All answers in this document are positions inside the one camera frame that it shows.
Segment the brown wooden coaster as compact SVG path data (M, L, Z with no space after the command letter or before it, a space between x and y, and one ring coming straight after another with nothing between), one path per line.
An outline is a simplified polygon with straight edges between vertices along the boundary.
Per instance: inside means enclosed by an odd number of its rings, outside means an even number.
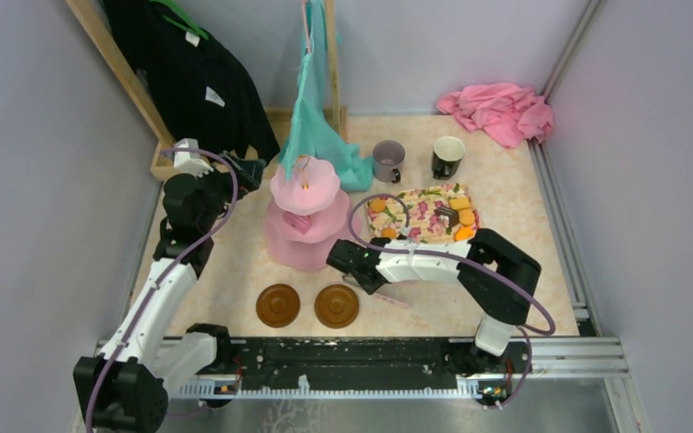
M314 311L325 327L348 327L357 318L360 304L356 293L342 284L329 285L315 299Z
M300 313L298 292L288 284L274 284L258 296L255 311L268 327L282 328L290 325Z

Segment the pink wafer biscuit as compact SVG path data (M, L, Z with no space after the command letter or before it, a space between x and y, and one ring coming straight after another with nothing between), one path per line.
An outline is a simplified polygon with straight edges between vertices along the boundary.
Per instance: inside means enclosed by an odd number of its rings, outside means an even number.
M282 220L286 225L301 235L307 234L312 227L311 216L301 216L289 211L284 211Z

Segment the floral serving tray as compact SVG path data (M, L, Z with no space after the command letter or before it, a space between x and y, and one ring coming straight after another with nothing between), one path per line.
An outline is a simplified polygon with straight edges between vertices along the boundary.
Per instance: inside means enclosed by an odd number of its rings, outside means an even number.
M374 237L397 239L405 236L422 244L440 244L472 238L481 225L481 218L467 185L462 183L445 184L420 189L407 189L394 194L397 199L383 198L386 209L374 214L370 210L370 199L364 205L368 227ZM474 226L458 224L452 228L444 227L434 214L437 207L448 207L448 200L466 196L476 213Z

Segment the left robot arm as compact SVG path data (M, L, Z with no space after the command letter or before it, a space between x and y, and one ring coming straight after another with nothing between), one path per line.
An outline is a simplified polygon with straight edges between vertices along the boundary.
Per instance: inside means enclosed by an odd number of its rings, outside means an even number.
M236 203L259 189L267 166L228 152L171 148L178 174L163 185L160 239L147 280L122 324L98 355L73 370L85 428L155 432L169 401L204 368L227 371L235 360L224 327L197 324L165 355L166 330L205 270L212 237Z

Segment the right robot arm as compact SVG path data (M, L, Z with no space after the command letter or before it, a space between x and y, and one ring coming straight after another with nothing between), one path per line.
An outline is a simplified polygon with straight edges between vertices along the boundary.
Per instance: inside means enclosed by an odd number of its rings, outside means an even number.
M352 277L368 294L403 281L460 285L483 310L472 359L484 372L494 372L506 361L513 332L526 324L530 308L537 305L534 292L542 272L530 255L484 228L470 239L446 244L387 237L337 240L326 264Z

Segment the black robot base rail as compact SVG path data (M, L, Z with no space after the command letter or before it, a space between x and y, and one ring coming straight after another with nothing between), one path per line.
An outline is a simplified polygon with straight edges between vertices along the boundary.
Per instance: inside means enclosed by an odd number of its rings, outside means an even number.
M454 337L246 337L221 344L217 360L199 373L229 375L248 392L452 392L477 374L512 382L526 369L527 353L523 341L493 356Z

